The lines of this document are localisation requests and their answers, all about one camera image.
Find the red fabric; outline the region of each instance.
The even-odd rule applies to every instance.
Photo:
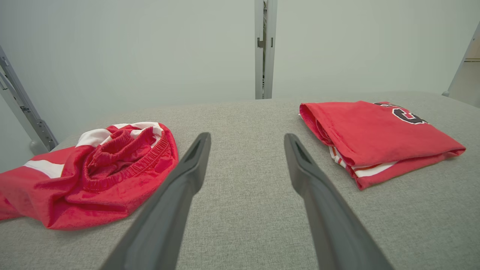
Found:
[[[38,155],[31,160],[64,164],[61,177],[22,166],[0,174],[0,220],[28,216],[46,228],[78,230],[129,216],[178,163],[177,146],[162,124],[136,137],[127,125],[110,126],[111,140]]]
[[[302,103],[300,115],[318,139],[337,148],[360,190],[465,151],[431,124],[387,102]],[[354,172],[394,161],[372,176]]]

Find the gray table surface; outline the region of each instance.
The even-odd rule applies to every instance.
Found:
[[[300,117],[300,102],[390,101],[467,147],[458,158],[357,189]],[[157,121],[182,156],[200,132],[212,134],[205,182],[194,197],[177,269],[317,269],[302,199],[283,149],[295,133],[396,269],[480,268],[480,110],[421,92],[322,94],[144,109],[91,128]],[[57,149],[75,145],[81,133]],[[98,269],[138,215],[74,232],[31,218],[0,222],[0,269]]]

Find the red garment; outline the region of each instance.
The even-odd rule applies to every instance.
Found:
[[[0,220],[28,216],[78,230],[129,216],[178,163],[162,124],[117,124],[84,133],[78,144],[33,157],[0,174]]]
[[[388,102],[302,103],[300,115],[360,190],[465,152],[445,133]]]

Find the red and white clothing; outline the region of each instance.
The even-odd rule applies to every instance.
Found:
[[[0,220],[28,216],[78,230],[129,216],[178,163],[160,123],[116,124],[85,132],[74,147],[33,157],[0,174]]]
[[[388,102],[302,103],[300,116],[360,190],[465,152],[425,120]]]

